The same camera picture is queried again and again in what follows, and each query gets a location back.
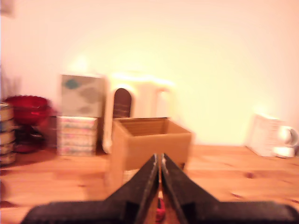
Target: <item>open cardboard box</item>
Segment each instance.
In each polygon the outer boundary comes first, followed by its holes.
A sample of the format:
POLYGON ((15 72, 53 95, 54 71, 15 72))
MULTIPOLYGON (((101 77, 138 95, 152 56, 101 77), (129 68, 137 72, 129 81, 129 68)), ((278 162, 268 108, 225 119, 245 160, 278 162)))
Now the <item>open cardboard box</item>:
POLYGON ((187 162, 192 133, 168 118, 113 120, 110 163, 111 190, 125 181, 125 172, 137 170, 154 154, 166 153, 180 167, 187 162))

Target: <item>red object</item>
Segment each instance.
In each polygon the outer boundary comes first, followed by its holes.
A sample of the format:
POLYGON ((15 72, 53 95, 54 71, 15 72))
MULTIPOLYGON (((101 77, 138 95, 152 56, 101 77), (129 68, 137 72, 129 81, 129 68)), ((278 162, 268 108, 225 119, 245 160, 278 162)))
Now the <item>red object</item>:
POLYGON ((50 114, 50 103, 37 96, 8 97, 5 102, 14 108, 14 120, 19 125, 36 126, 50 114))
POLYGON ((43 147, 43 135, 32 126, 41 124, 51 113, 50 102, 37 96, 8 97, 5 102, 14 109, 14 121, 20 127, 15 129, 15 152, 30 153, 43 147))
POLYGON ((159 198, 156 214, 156 224, 162 223, 165 218, 165 204, 162 198, 159 198))

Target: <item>cardboard box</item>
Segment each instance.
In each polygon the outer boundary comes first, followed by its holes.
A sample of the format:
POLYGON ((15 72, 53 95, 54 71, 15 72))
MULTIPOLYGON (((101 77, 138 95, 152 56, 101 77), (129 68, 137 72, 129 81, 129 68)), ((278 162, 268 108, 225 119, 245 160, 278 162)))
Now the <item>cardboard box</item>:
POLYGON ((58 117, 58 154, 77 156, 95 155, 98 137, 97 124, 97 118, 58 117))
POLYGON ((183 167, 188 160, 192 133, 168 118, 120 118, 113 121, 110 190, 117 190, 154 154, 166 153, 183 167))
POLYGON ((62 75, 61 115, 73 117, 102 116, 104 79, 62 75))

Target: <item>wooden table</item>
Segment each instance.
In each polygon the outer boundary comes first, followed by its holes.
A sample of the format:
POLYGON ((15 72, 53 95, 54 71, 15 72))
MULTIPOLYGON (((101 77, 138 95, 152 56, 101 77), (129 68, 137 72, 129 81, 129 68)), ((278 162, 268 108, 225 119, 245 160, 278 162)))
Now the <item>wooden table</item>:
MULTIPOLYGON (((54 149, 18 154, 1 168, 1 223, 19 223, 30 208, 52 201, 102 200, 109 155, 56 156, 54 149)), ((274 200, 299 210, 299 157, 265 158, 245 147, 194 146, 186 173, 222 201, 274 200)))

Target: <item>white wall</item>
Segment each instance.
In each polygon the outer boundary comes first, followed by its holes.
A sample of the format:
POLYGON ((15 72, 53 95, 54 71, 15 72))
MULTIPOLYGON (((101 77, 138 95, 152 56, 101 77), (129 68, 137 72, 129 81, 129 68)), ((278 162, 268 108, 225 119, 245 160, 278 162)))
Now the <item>white wall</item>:
POLYGON ((298 27, 298 0, 15 0, 1 64, 16 94, 55 105, 78 57, 103 74, 143 70, 177 85, 198 142, 240 145, 254 108, 299 129, 298 27))

